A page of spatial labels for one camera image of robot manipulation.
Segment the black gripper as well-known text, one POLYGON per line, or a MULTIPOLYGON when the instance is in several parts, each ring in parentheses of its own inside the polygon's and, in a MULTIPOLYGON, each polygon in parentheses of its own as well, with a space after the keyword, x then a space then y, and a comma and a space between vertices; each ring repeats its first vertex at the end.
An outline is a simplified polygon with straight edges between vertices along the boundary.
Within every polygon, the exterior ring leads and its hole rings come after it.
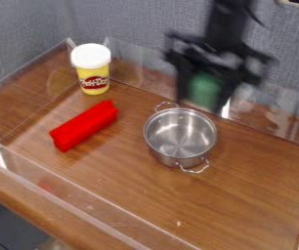
POLYGON ((261 85, 275 58, 239 42, 235 46, 217 49, 195 35, 171 31, 167 34, 166 60, 178 70, 176 100, 190 95, 191 78, 197 72, 207 72, 219 78, 219 94, 215 113, 221 113, 243 82, 261 85))

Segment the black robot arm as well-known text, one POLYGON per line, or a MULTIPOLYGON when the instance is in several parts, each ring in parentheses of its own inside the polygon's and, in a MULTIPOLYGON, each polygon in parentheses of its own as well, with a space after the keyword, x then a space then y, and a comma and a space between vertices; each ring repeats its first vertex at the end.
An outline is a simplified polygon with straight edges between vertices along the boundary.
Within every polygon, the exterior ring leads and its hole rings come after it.
POLYGON ((245 42, 255 0, 213 0, 203 36, 171 30, 166 34, 166 60, 175 66, 176 97, 221 113, 243 83, 261 86, 269 76, 271 55, 245 42))

